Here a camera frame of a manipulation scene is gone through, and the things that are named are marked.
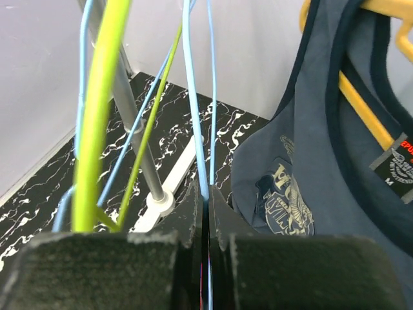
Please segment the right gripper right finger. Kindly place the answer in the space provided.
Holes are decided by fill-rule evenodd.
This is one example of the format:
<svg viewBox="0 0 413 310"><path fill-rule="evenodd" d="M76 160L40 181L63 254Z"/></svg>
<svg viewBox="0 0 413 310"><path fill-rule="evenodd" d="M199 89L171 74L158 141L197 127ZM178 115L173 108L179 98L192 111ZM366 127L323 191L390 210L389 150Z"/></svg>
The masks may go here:
<svg viewBox="0 0 413 310"><path fill-rule="evenodd" d="M274 236L253 230L210 187L214 309L406 309L388 257L353 236Z"/></svg>

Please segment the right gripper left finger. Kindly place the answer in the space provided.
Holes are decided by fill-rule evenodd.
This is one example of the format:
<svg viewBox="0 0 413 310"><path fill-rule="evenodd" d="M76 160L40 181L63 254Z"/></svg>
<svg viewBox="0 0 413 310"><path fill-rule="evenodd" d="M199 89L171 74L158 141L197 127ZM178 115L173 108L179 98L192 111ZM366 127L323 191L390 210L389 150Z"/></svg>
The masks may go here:
<svg viewBox="0 0 413 310"><path fill-rule="evenodd" d="M199 309L202 197L146 233L38 234L21 250L2 309Z"/></svg>

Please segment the lime green hanger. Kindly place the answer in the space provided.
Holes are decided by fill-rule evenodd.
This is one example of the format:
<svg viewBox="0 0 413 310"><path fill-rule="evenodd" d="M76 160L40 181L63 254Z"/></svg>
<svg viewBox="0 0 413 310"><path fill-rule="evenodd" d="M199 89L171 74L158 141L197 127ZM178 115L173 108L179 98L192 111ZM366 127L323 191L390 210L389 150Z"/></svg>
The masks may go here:
<svg viewBox="0 0 413 310"><path fill-rule="evenodd" d="M95 52L90 68L90 77L86 90L85 112L81 123L79 140L79 158L76 165L76 191L72 202L72 230L77 233L89 233L94 230L96 222L105 224L110 231L119 232L125 222L130 195L139 171L143 170L143 159L148 153L148 139L156 118L166 77L169 73L177 44L172 45L166 57L165 66L160 70L161 81L156 100L145 127L136 160L129 177L123 200L116 221L111 220L98 206L104 198L97 189L101 172L100 155L103 151L108 123L108 97L112 84L117 79L119 70L119 51L122 45L126 20L130 10L130 1L109 1L103 11L101 25L97 35Z"/></svg>

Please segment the navy blue tank top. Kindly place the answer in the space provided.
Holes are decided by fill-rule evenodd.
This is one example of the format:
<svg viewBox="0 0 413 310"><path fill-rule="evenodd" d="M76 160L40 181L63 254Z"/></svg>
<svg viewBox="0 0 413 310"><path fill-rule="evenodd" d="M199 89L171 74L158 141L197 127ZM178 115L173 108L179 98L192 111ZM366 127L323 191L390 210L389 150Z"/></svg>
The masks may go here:
<svg viewBox="0 0 413 310"><path fill-rule="evenodd" d="M412 116L390 86L390 19L312 1L287 89L236 149L232 205L260 233L355 235L387 254L412 307ZM394 139L383 150L339 89L342 72Z"/></svg>

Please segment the light blue wire hanger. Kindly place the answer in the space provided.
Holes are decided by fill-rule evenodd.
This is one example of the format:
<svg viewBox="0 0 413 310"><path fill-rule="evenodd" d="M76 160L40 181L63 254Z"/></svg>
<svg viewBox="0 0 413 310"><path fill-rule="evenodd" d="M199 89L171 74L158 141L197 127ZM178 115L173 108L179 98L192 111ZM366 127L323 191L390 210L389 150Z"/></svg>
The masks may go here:
<svg viewBox="0 0 413 310"><path fill-rule="evenodd" d="M121 154L118 157L116 165L111 172L111 175L99 197L97 199L97 181L98 172L101 170L101 164L98 159L98 151L103 150L103 142L105 140L105 128L108 122L108 107L105 105L104 99L107 99L110 87L115 80L116 61L118 60L117 52L121 46L121 40L125 29L126 19L130 10L132 1L109 1L104 12L101 22L101 27L97 36L96 51L93 56L92 66L90 71L90 79L86 88L85 69L81 69L81 90L79 97L79 116L76 125L75 134L75 153L76 153L76 171L75 183L68 189L59 202L59 207L54 221L52 232L58 233L61 231L63 220L70 197L74 194L74 203L72 206L72 229L75 232L90 233L94 230L94 225L97 222L105 224L110 232L120 232L125 223L126 213L129 207L129 199L132 194L134 183L137 180L139 168L143 168L143 158L146 150L149 147L143 143L148 143L150 133L152 132L153 122L155 121L156 112L159 108L161 95L166 84L166 78L170 71L170 67L174 60L177 45L179 43L182 25L179 26L175 41L171 46L168 55L166 56L159 73L155 78L154 84L150 89L140 112L138 112L134 123L132 124L133 132L130 131L126 139ZM128 185L123 196L119 216L117 222L114 222L101 209L101 205L106 199L121 162L126 154L129 143L132 141L132 136L136 131L135 127L141 120L141 115L144 105L150 99L150 94L159 81L162 74L162 79L159 84L157 96L152 106L151 114L142 137L142 142L139 145L138 153ZM163 225L167 222L167 218L175 215L176 201L174 193L183 181L190 166L195 160L195 141L192 136L188 145L174 165L170 174L166 178L162 191L163 198L154 200L153 196L148 195L146 198L147 210L144 215L136 223L136 232L147 233L153 231L156 226Z"/></svg>

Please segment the yellow plastic hanger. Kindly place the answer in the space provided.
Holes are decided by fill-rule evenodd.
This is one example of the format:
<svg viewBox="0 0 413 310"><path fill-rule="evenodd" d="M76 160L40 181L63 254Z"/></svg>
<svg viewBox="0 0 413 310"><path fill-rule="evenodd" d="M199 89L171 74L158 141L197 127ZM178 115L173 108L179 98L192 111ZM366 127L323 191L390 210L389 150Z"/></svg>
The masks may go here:
<svg viewBox="0 0 413 310"><path fill-rule="evenodd" d="M396 45L404 56L412 61L412 43L408 39L412 29L412 1L369 0L364 1L361 7L402 20L402 25L396 34ZM339 89L381 148L387 150L391 147L394 139L342 72L339 73Z"/></svg>

